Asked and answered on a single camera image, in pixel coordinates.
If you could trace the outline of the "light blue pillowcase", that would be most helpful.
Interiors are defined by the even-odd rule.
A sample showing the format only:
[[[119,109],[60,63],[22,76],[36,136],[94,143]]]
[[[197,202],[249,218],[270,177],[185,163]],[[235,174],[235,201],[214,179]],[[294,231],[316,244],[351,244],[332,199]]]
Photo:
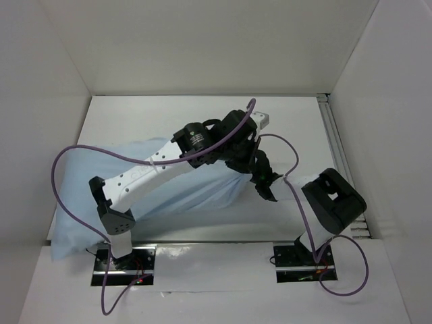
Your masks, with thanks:
[[[232,204],[249,184],[249,174],[238,173],[222,161],[203,165],[162,184],[153,191],[139,195],[128,184],[145,166],[131,163],[82,148],[65,155],[64,178],[59,196],[74,220],[61,207],[55,212],[51,238],[51,258],[61,260],[102,241],[107,231],[97,212],[97,203],[89,181],[95,176],[105,180],[103,194],[114,205],[125,195],[132,201],[131,212],[136,220],[132,228],[135,240],[143,238],[144,220],[165,215],[215,211]]]

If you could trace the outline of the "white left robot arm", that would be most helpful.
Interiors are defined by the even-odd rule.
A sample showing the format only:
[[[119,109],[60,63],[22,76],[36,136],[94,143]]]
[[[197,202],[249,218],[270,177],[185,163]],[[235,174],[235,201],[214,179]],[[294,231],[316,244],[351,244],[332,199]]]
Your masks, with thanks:
[[[145,159],[144,165],[107,180],[92,178],[90,191],[108,234],[110,263],[118,269],[132,264],[131,230],[136,221],[131,207],[134,203],[177,176],[218,160],[236,171],[248,173],[258,147],[258,136],[268,124],[267,114],[242,110],[230,111],[222,120],[192,122]]]

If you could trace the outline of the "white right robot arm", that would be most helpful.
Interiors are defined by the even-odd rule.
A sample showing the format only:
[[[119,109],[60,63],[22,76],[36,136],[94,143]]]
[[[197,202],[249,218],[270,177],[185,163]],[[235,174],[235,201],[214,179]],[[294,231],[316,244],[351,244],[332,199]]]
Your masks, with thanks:
[[[263,151],[255,153],[251,165],[252,183],[262,198],[271,202],[294,200],[301,217],[306,219],[294,182],[275,173]],[[301,192],[315,216],[307,221],[305,232],[294,241],[294,256],[299,263],[308,265],[319,260],[324,245],[363,214],[367,204],[333,168],[327,168],[316,178],[301,185]]]

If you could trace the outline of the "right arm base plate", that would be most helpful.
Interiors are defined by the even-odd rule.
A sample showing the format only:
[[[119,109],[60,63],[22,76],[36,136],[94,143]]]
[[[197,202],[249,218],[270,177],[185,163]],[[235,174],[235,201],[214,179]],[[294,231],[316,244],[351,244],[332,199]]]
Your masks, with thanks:
[[[335,261],[331,247],[324,250],[320,263],[316,264],[312,253],[300,245],[276,244],[269,262],[275,266],[277,283],[337,281]]]

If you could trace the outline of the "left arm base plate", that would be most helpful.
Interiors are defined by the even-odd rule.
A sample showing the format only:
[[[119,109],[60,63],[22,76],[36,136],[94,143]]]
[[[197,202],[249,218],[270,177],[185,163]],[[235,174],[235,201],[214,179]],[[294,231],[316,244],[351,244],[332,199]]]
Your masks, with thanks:
[[[131,282],[137,286],[152,286],[156,259],[155,245],[138,245],[132,254],[117,260],[111,258],[108,263],[107,247],[99,245],[95,251],[86,250],[94,256],[94,266],[90,285],[101,287],[106,269],[106,286],[127,286]]]

